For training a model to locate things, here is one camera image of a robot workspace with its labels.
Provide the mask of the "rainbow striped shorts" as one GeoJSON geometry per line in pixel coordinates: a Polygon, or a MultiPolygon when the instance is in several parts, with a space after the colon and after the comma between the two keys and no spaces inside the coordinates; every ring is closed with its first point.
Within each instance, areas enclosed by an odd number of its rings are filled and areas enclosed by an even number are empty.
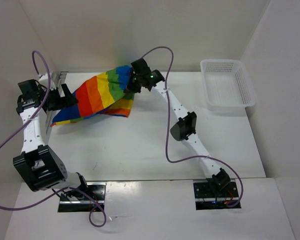
{"type": "Polygon", "coordinates": [[[77,123],[99,114],[128,117],[134,101],[133,93],[125,93],[132,68],[116,67],[86,80],[73,92],[79,101],[76,105],[60,110],[52,126],[77,123]]]}

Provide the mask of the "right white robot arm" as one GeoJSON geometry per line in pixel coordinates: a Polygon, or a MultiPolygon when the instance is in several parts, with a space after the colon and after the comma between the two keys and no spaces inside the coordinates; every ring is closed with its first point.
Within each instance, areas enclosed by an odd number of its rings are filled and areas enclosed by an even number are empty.
{"type": "Polygon", "coordinates": [[[193,111],[189,112],[181,104],[158,70],[146,74],[131,71],[127,91],[139,93],[142,87],[150,91],[153,90],[167,102],[168,124],[170,124],[172,113],[177,118],[177,122],[173,126],[167,127],[165,150],[168,151],[168,137],[170,136],[191,149],[194,153],[194,158],[197,159],[208,181],[210,193],[215,197],[223,195],[230,183],[230,177],[217,161],[210,157],[209,152],[199,139],[196,132],[197,114],[193,111]]]}

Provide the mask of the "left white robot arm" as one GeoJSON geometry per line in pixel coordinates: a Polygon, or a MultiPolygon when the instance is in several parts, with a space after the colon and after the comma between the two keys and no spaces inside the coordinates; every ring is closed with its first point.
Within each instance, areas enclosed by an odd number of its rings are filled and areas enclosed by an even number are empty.
{"type": "Polygon", "coordinates": [[[21,95],[17,101],[17,113],[22,119],[23,147],[13,165],[34,191],[64,189],[70,198],[83,200],[90,188],[85,178],[77,172],[67,171],[63,161],[48,145],[47,115],[51,111],[62,110],[79,101],[70,93],[66,84],[62,85],[64,96],[53,83],[49,73],[39,80],[30,79],[18,84],[21,95]]]}

